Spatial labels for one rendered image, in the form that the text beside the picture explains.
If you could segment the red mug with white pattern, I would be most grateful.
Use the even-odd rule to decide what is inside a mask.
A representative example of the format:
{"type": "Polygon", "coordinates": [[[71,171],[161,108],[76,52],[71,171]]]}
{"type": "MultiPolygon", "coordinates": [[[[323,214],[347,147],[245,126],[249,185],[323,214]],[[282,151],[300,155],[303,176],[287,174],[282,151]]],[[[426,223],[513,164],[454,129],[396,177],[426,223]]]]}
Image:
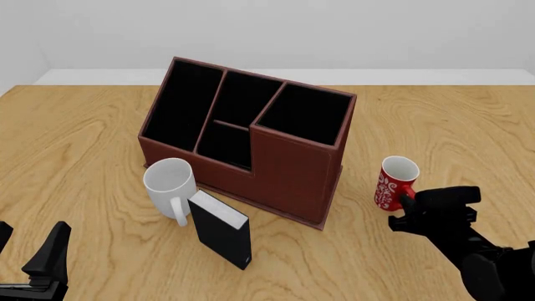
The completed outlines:
{"type": "Polygon", "coordinates": [[[375,188],[375,204],[389,212],[402,210],[400,199],[403,195],[415,197],[413,185],[419,175],[420,169],[413,160],[403,156],[385,157],[375,188]]]}

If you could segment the black book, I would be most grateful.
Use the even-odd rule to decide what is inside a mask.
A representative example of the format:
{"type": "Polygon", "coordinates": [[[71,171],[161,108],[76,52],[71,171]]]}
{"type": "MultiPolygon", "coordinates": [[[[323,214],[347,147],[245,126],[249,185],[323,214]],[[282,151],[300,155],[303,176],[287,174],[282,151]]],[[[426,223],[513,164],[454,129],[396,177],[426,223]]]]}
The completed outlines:
{"type": "Polygon", "coordinates": [[[200,242],[245,270],[252,261],[249,217],[203,190],[188,203],[200,242]]]}

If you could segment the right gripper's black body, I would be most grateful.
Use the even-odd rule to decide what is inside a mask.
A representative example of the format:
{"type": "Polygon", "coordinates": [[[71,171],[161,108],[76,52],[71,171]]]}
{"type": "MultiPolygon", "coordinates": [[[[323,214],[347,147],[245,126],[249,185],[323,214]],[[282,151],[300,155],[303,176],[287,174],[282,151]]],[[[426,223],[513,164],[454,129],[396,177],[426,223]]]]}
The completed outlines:
{"type": "Polygon", "coordinates": [[[390,230],[412,234],[450,234],[463,232],[476,221],[472,207],[418,207],[403,217],[388,217],[390,230]]]}

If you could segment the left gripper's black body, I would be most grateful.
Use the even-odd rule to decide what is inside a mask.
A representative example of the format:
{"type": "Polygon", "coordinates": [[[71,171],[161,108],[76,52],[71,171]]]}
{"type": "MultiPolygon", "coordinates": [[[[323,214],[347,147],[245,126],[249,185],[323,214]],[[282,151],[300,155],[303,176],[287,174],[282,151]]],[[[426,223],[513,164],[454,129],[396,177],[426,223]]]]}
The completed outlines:
{"type": "Polygon", "coordinates": [[[54,278],[30,278],[29,283],[0,283],[0,301],[63,301],[68,285],[54,278]]]}

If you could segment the red-brown desk caddy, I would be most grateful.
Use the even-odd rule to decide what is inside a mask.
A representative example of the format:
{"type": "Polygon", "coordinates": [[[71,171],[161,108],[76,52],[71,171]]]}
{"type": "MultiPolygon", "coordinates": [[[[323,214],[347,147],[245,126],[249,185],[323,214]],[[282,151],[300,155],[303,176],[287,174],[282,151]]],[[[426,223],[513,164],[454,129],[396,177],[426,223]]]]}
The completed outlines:
{"type": "Polygon", "coordinates": [[[322,229],[354,94],[175,57],[141,126],[146,165],[186,160],[196,183],[322,229]]]}

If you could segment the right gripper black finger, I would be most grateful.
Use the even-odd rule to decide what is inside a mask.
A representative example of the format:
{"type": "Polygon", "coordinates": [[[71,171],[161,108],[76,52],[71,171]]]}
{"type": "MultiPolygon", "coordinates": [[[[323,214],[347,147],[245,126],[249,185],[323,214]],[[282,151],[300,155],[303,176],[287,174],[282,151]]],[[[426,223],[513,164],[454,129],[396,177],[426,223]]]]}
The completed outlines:
{"type": "Polygon", "coordinates": [[[410,195],[401,195],[400,204],[404,210],[405,217],[413,217],[417,213],[417,204],[415,199],[410,197],[410,195]]]}

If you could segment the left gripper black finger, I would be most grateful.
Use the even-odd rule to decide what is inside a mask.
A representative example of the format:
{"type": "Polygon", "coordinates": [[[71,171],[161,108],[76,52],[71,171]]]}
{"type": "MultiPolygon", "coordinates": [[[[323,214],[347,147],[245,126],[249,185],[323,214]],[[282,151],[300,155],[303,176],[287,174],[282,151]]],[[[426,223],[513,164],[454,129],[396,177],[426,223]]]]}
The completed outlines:
{"type": "Polygon", "coordinates": [[[8,243],[9,238],[13,234],[13,227],[4,221],[0,221],[0,253],[3,251],[8,243]]]}
{"type": "Polygon", "coordinates": [[[49,278],[68,283],[67,250],[72,228],[67,222],[57,222],[41,248],[22,267],[31,280],[49,278]]]}

